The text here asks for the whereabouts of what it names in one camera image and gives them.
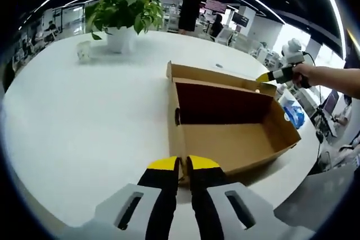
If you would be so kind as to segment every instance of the white table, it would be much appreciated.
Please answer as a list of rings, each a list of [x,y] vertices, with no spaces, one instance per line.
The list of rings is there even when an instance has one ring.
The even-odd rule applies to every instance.
[[[91,219],[95,206],[127,183],[137,183],[150,162],[169,156],[168,61],[247,79],[266,72],[233,48],[155,31],[138,37],[133,55],[80,65],[76,45],[90,38],[51,44],[15,78],[3,100],[10,164],[36,200],[72,226]],[[302,140],[250,186],[274,208],[296,190],[317,158],[318,140],[308,118],[299,133]],[[178,196],[170,239],[199,238],[190,195],[180,190]]]

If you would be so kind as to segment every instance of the human hand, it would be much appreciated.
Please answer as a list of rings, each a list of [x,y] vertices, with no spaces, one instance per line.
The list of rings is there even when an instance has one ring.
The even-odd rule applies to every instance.
[[[317,85],[314,81],[314,70],[316,67],[308,65],[308,64],[297,64],[295,67],[293,67],[292,71],[294,73],[292,82],[297,86],[301,87],[301,81],[303,77],[308,78],[309,85],[312,87]]]

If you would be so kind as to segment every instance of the screen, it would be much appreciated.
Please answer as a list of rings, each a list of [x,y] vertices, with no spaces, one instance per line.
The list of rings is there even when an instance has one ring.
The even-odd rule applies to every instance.
[[[330,115],[334,111],[334,108],[339,100],[339,94],[337,91],[331,91],[330,95],[328,95],[328,98],[324,104],[324,111],[328,112]]]
[[[241,25],[243,27],[247,27],[249,23],[249,18],[243,17],[243,15],[238,14],[237,12],[234,13],[231,19],[235,24]]]
[[[226,4],[221,3],[219,1],[215,1],[215,0],[207,0],[207,2],[205,4],[205,8],[208,8],[209,10],[212,10],[212,11],[221,12],[221,13],[225,13],[226,7],[227,7]]]

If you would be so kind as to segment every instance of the cardboard box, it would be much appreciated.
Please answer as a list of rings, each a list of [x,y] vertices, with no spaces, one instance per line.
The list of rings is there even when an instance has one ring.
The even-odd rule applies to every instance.
[[[167,76],[170,154],[183,161],[207,157],[227,174],[239,173],[276,159],[300,140],[273,98],[274,85],[171,62]]]

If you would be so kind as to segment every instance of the human arm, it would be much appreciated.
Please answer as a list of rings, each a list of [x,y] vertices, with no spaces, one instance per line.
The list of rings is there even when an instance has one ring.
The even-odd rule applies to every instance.
[[[335,118],[336,122],[338,122],[341,126],[346,126],[349,122],[347,118]]]
[[[311,86],[323,85],[350,97],[360,99],[360,69],[333,69],[298,64],[293,68],[293,72],[293,81],[297,85],[300,83],[302,76],[306,76]]]

